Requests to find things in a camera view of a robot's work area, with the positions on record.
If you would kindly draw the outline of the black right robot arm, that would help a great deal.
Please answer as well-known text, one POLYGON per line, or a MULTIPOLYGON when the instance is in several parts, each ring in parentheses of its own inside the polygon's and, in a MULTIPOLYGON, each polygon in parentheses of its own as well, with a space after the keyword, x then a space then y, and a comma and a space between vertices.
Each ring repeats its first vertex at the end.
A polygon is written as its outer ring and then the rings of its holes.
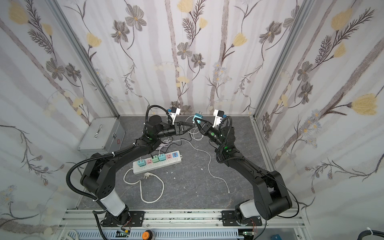
POLYGON ((277 171, 269 172, 248 160, 235 146, 235 128, 232 117, 223 119, 219 127, 204 119, 195 118, 199 132, 217 145, 216 160, 241 174, 253 188, 254 198, 235 207, 235 219, 239 225, 245 225, 254 218, 270 220, 274 217, 286 219, 281 214, 298 204, 296 196, 290 191, 277 171))

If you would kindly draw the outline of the green charger with black cable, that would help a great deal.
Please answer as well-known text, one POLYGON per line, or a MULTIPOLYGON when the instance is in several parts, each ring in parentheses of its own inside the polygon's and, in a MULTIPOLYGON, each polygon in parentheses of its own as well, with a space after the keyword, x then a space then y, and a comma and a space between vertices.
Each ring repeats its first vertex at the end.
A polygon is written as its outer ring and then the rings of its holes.
POLYGON ((157 163, 157 162, 159 162, 159 158, 158 158, 158 156, 153 156, 153 157, 152 157, 152 162, 153 162, 153 163, 157 163))

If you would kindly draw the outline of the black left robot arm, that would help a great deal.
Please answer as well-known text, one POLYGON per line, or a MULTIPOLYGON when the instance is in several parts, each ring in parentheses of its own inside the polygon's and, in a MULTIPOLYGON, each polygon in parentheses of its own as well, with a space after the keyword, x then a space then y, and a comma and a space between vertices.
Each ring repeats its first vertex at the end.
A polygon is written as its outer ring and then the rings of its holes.
POLYGON ((194 128, 193 123, 175 122, 168 110, 159 107, 167 114, 163 122, 158 115, 145 116, 143 134, 132 146, 91 158, 72 166, 66 175, 68 187, 75 193, 94 200, 112 218, 116 225, 124 225, 130 220, 129 207, 116 192, 116 173, 134 160, 154 152, 165 137, 181 136, 194 128), (71 182, 71 175, 78 167, 86 165, 80 183, 86 191, 77 189, 71 182))

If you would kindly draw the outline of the teal charger with cable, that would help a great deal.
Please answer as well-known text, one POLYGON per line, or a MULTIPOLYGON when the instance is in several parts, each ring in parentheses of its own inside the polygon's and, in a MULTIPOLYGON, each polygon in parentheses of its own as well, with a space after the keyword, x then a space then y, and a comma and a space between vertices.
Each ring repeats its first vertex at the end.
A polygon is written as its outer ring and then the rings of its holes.
POLYGON ((147 164, 147 161, 146 160, 138 160, 137 161, 137 164, 139 167, 143 167, 147 164))

